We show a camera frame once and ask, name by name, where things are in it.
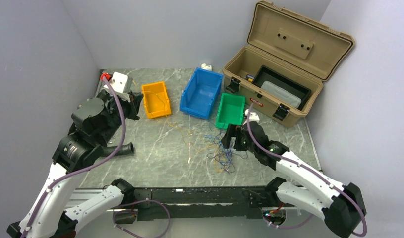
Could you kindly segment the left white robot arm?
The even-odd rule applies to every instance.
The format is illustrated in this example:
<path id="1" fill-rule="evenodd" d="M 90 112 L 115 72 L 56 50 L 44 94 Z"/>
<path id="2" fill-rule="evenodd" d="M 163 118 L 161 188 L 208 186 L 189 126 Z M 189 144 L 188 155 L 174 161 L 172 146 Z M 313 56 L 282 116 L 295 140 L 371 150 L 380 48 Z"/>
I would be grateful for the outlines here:
<path id="1" fill-rule="evenodd" d="M 101 91 L 72 113 L 72 126 L 52 157 L 46 182 L 27 215 L 7 228 L 12 238 L 72 238 L 82 227 L 107 209 L 128 208 L 135 199 L 134 187 L 115 179 L 93 198 L 73 207 L 66 205 L 86 172 L 120 155 L 123 145 L 108 146 L 117 130 L 125 130 L 126 119 L 139 120 L 143 95 L 124 97 Z"/>

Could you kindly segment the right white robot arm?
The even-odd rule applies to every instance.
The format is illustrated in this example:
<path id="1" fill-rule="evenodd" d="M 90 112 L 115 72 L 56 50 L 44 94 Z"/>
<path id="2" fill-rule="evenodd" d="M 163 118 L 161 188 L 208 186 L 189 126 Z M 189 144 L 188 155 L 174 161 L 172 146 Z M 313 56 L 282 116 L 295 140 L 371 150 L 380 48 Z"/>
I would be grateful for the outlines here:
<path id="1" fill-rule="evenodd" d="M 354 183 L 338 182 L 301 160 L 278 141 L 269 140 L 255 121 L 244 125 L 229 124 L 221 139 L 229 148 L 249 151 L 265 166 L 283 173 L 301 184 L 301 188 L 284 178 L 275 178 L 265 187 L 265 200 L 271 206 L 280 202 L 297 206 L 324 221 L 327 228 L 341 238 L 367 235 L 366 208 L 361 189 Z"/>

